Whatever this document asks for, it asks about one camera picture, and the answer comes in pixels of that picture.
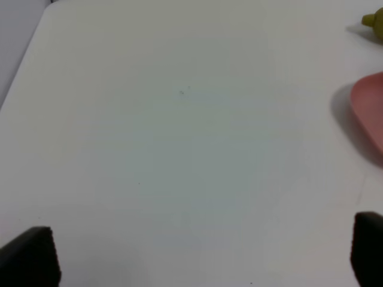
pink plate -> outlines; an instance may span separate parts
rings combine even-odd
[[[351,91],[351,107],[383,154],[383,72],[357,81]]]

yellow object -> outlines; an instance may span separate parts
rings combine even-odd
[[[375,35],[383,40],[383,8],[380,8],[375,14],[364,15],[361,23],[372,27]]]

